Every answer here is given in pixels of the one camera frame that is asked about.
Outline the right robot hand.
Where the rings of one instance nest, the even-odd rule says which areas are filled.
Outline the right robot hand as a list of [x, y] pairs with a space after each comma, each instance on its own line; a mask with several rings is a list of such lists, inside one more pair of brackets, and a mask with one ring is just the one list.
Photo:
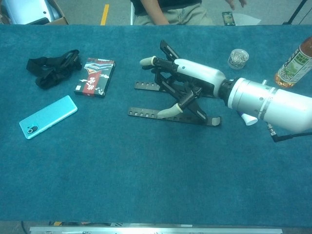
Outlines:
[[144, 69], [152, 69], [155, 82], [177, 100], [171, 108], [158, 112], [159, 118], [177, 116], [188, 108], [202, 122], [214, 125], [214, 119], [207, 117], [195, 99], [202, 92], [219, 97], [221, 85], [227, 81], [220, 70], [182, 58], [164, 60], [152, 56], [139, 63]]

